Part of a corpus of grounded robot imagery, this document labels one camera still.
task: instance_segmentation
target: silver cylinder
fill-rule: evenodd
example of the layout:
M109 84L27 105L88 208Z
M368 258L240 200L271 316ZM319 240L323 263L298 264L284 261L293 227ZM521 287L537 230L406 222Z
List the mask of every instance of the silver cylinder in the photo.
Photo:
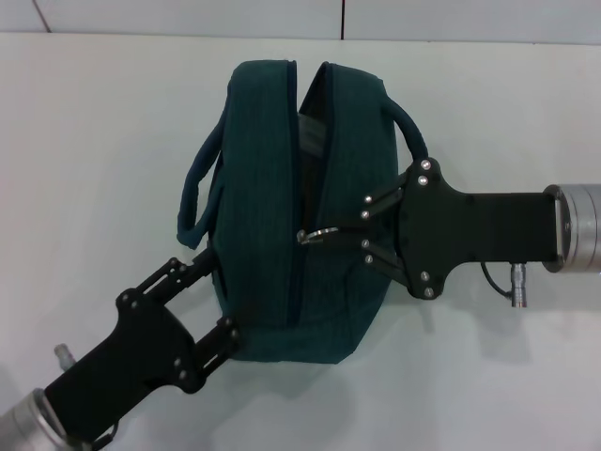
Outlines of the silver cylinder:
M601 185L551 185L558 257L551 272L601 272Z
M526 308L526 265L516 263L511 265L511 306Z
M43 390L36 389L0 417L0 449L10 451L88 451L65 438Z

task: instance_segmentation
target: wall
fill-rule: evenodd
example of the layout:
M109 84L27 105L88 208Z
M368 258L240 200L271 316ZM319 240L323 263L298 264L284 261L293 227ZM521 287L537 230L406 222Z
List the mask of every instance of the wall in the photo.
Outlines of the wall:
M0 31L43 31L32 0L0 0ZM63 33L338 39L343 0L39 0ZM346 39L601 43L593 0L349 0Z

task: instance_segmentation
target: metal pin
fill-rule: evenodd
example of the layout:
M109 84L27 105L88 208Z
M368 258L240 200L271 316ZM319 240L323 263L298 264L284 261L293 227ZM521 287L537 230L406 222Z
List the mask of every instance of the metal pin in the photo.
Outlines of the metal pin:
M65 343L61 343L54 347L54 355L58 357L58 365L63 371L67 371L77 363L73 354L71 354L69 347Z
M300 244L304 244L304 242L307 240L307 232L305 232L304 230L299 230L297 232L297 242Z

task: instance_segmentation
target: dark green bag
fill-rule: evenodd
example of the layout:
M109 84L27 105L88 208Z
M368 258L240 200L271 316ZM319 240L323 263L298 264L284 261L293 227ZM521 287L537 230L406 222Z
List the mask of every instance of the dark green bag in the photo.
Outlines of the dark green bag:
M223 313L239 325L235 358L332 364L357 348L390 279L364 264L359 245L301 246L297 234L353 227L364 197L393 184L394 121L414 159L427 150L374 75L324 63L299 112L296 77L296 62L236 68L221 119L186 178L177 238L196 248L209 234L220 261L215 289ZM300 136L299 123L316 128ZM215 162L196 224L198 183ZM391 248L392 218L377 226L371 239Z

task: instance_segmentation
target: zipper pull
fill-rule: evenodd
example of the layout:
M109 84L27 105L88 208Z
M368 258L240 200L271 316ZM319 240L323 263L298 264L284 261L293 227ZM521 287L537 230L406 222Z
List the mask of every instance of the zipper pull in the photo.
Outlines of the zipper pull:
M338 233L338 231L338 227L326 227L309 234L304 230L299 230L299 233L297 233L297 241L301 245L317 244L323 242L325 238L329 238L332 233Z

